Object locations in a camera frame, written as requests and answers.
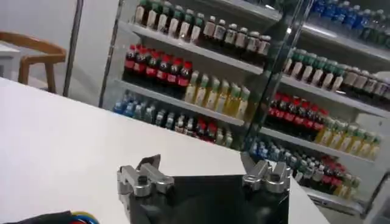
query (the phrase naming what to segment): metal pole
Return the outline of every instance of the metal pole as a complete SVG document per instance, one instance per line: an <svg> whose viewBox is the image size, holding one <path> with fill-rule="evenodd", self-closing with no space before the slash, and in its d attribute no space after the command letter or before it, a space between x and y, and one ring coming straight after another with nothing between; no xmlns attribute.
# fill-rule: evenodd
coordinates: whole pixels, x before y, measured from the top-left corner
<svg viewBox="0 0 390 224"><path fill-rule="evenodd" d="M77 0L76 12L74 14L74 19L73 19L71 40L69 43L69 54L68 54L68 62L66 64L65 82L64 82L64 86L63 86L63 92L62 92L62 95L65 97L68 97L69 86L71 83L74 53L76 51L76 46L77 46L77 37L79 36L80 21L81 21L81 14L83 11L83 5L84 5L84 0Z"/></svg>

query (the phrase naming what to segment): white table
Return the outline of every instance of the white table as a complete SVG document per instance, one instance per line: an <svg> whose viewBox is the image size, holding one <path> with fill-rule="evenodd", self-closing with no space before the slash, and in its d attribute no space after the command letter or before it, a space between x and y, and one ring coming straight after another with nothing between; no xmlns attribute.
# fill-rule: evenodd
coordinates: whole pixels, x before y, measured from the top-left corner
<svg viewBox="0 0 390 224"><path fill-rule="evenodd" d="M20 58L20 51L0 41L0 77L12 79L12 68Z"/></svg>
<svg viewBox="0 0 390 224"><path fill-rule="evenodd" d="M243 174L239 153L0 78L0 223L84 210L127 224L116 171L161 153L167 175ZM291 182L289 223L328 223Z"/></svg>

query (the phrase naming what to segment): dark bottle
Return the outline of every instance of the dark bottle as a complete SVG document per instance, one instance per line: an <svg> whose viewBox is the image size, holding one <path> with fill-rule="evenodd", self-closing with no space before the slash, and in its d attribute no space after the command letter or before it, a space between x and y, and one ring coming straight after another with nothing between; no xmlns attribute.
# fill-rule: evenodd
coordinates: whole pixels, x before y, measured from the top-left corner
<svg viewBox="0 0 390 224"><path fill-rule="evenodd" d="M205 15L198 13L195 19L193 30L191 31L190 42L197 44L200 38L200 34L204 28Z"/></svg>
<svg viewBox="0 0 390 224"><path fill-rule="evenodd" d="M147 16L149 14L150 5L148 0L141 0L135 10L135 23L146 25Z"/></svg>
<svg viewBox="0 0 390 224"><path fill-rule="evenodd" d="M259 36L260 34L256 31L249 32L248 44L246 45L244 54L241 56L245 61L256 63Z"/></svg>
<svg viewBox="0 0 390 224"><path fill-rule="evenodd" d="M148 84L155 86L157 83L157 71L160 67L160 54L152 52L152 58L149 60L146 68L146 80Z"/></svg>
<svg viewBox="0 0 390 224"><path fill-rule="evenodd" d="M226 36L224 40L225 51L232 54L234 51L234 44L237 37L237 25L232 23L229 25L229 28L226 31Z"/></svg>
<svg viewBox="0 0 390 224"><path fill-rule="evenodd" d="M313 70L309 77L307 78L306 82L312 85L317 85L318 80L321 78L321 76L324 73L324 66L327 62L327 59L324 57L318 57L314 63L313 63Z"/></svg>
<svg viewBox="0 0 390 224"><path fill-rule="evenodd" d="M171 71L169 72L166 81L168 84L168 94L171 96L177 96L179 92L179 87L177 81L180 76L180 71L182 70L183 59L176 58L171 66Z"/></svg>
<svg viewBox="0 0 390 224"><path fill-rule="evenodd" d="M135 50L135 45L130 45L129 50L126 53L126 59L124 61L124 72L123 80L127 80L133 75L133 69L135 64L135 59L137 57L137 52Z"/></svg>
<svg viewBox="0 0 390 224"><path fill-rule="evenodd" d="M160 68L157 71L157 83L166 91L168 74L171 71L171 56L165 54L160 63Z"/></svg>
<svg viewBox="0 0 390 224"><path fill-rule="evenodd" d="M236 43L234 45L235 45L235 52L238 57L245 52L247 34L248 34L248 29L245 27L240 28L240 30L237 33Z"/></svg>
<svg viewBox="0 0 390 224"><path fill-rule="evenodd" d="M177 80L177 84L179 86L179 92L177 97L179 99L184 98L192 73L193 73L193 64L190 61L185 61L184 66L180 71L180 75Z"/></svg>
<svg viewBox="0 0 390 224"><path fill-rule="evenodd" d="M168 1L164 2L163 12L158 18L157 31L161 33L168 33L169 25L172 18L172 4Z"/></svg>

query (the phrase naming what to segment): chair leg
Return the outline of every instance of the chair leg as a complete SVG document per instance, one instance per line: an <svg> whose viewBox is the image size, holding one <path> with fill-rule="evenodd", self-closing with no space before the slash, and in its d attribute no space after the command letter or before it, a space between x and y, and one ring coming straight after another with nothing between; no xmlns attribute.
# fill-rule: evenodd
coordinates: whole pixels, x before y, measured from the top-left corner
<svg viewBox="0 0 390 224"><path fill-rule="evenodd" d="M56 93L55 79L54 79L54 66L52 63L45 63L44 68L46 70L46 79L48 80L48 90L50 93Z"/></svg>

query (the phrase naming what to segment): bottle label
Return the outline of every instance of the bottle label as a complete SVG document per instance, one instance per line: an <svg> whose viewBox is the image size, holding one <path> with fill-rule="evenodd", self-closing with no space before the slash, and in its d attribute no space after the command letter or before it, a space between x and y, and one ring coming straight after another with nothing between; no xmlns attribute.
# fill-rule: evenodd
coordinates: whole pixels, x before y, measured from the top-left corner
<svg viewBox="0 0 390 224"><path fill-rule="evenodd" d="M200 27L194 26L193 31L191 33L191 42L195 43L199 38L199 34L200 34Z"/></svg>
<svg viewBox="0 0 390 224"><path fill-rule="evenodd" d="M225 37L225 43L227 44L234 44L234 40L236 39L237 32L234 30L227 30L226 37Z"/></svg>
<svg viewBox="0 0 390 224"><path fill-rule="evenodd" d="M352 138L351 137L345 137L344 140L342 141L339 150L345 152L347 149L348 145L350 144Z"/></svg>
<svg viewBox="0 0 390 224"><path fill-rule="evenodd" d="M317 85L319 79L321 78L322 74L324 72L320 69L317 69L316 72L314 73L313 80L311 81L312 85Z"/></svg>
<svg viewBox="0 0 390 224"><path fill-rule="evenodd" d="M188 86L188 84L189 84L189 80L188 79L183 79L183 78L181 78L181 77L179 77L179 79L178 79L178 81L177 81L177 84L179 85L179 86L182 86L182 87L187 87Z"/></svg>
<svg viewBox="0 0 390 224"><path fill-rule="evenodd" d="M135 11L135 22L141 24L145 9L142 6L138 6L136 9L137 10Z"/></svg>
<svg viewBox="0 0 390 224"><path fill-rule="evenodd" d="M149 16L147 17L147 23L146 23L148 28L151 29L154 28L154 24L156 23L156 17L157 17L157 13L155 11L153 10L149 11Z"/></svg>
<svg viewBox="0 0 390 224"><path fill-rule="evenodd" d="M206 103L206 108L208 109L214 109L214 104L215 100L217 98L217 93L216 92L210 92L210 95L208 96L207 103Z"/></svg>
<svg viewBox="0 0 390 224"><path fill-rule="evenodd" d="M179 21L177 19L171 19L171 24L169 25L168 31L170 37L175 37L178 25Z"/></svg>
<svg viewBox="0 0 390 224"><path fill-rule="evenodd" d="M295 78L298 75L298 73L300 72L300 70L302 69L302 66L303 66L302 62L295 63L295 66L291 71L291 77Z"/></svg>
<svg viewBox="0 0 390 224"><path fill-rule="evenodd" d="M350 153L352 154L355 154L356 151L359 149L359 146L361 145L361 141L360 140L356 140L352 146L351 146L351 150L350 150Z"/></svg>
<svg viewBox="0 0 390 224"><path fill-rule="evenodd" d="M186 38L188 35L188 30L190 29L190 25L186 22L182 23L182 28L180 28L180 38Z"/></svg>
<svg viewBox="0 0 390 224"><path fill-rule="evenodd" d="M146 68L146 76L148 76L148 77L155 77L156 75L157 75L157 70L156 69L153 69L153 68L150 68L150 67Z"/></svg>
<svg viewBox="0 0 390 224"><path fill-rule="evenodd" d="M217 40L223 40L225 36L225 27L216 26L214 32L214 38Z"/></svg>
<svg viewBox="0 0 390 224"><path fill-rule="evenodd" d="M332 79L333 79L333 74L332 73L328 73L327 76L324 79L324 82L323 82L321 88L322 89L328 88L328 86L329 86L330 82L332 81Z"/></svg>
<svg viewBox="0 0 390 224"><path fill-rule="evenodd" d="M168 74L168 76L167 76L167 81L168 81L169 83L176 83L176 78L177 78L176 75Z"/></svg>
<svg viewBox="0 0 390 224"><path fill-rule="evenodd" d="M184 101L192 103L195 95L195 86L187 87L187 91L185 93Z"/></svg>
<svg viewBox="0 0 390 224"><path fill-rule="evenodd" d="M134 61L126 60L126 61L124 62L124 66L125 66L126 68L129 68L129 69L133 69L133 68L134 68L134 64L135 64Z"/></svg>
<svg viewBox="0 0 390 224"><path fill-rule="evenodd" d="M340 134L334 135L333 139L331 140L331 142L329 144L329 147L335 149L336 145L337 145L337 143L339 143L340 139L341 139Z"/></svg>
<svg viewBox="0 0 390 224"><path fill-rule="evenodd" d="M159 79L162 79L162 80L165 80L168 76L168 73L166 72L162 72L162 71L158 71L157 72L157 78Z"/></svg>
<svg viewBox="0 0 390 224"><path fill-rule="evenodd" d="M337 77L333 86L331 87L331 90L333 92L337 91L342 83L343 78L341 76Z"/></svg>
<svg viewBox="0 0 390 224"><path fill-rule="evenodd" d="M302 75L302 82L306 82L306 80L308 79L312 71L313 71L313 67L311 67L310 65L306 66L305 71L303 72Z"/></svg>
<svg viewBox="0 0 390 224"><path fill-rule="evenodd" d="M161 14L160 15L160 18L158 19L158 25L157 25L157 30L160 31L160 32L165 32L165 29L166 29L166 20L168 18L166 17L165 14Z"/></svg>
<svg viewBox="0 0 390 224"><path fill-rule="evenodd" d="M214 30L215 30L215 24L211 23L211 22L207 22L205 29L203 30L203 34L206 36L212 37Z"/></svg>
<svg viewBox="0 0 390 224"><path fill-rule="evenodd" d="M235 43L236 47L244 48L245 46L245 40L246 40L246 35L243 33L238 33L237 34L237 40Z"/></svg>

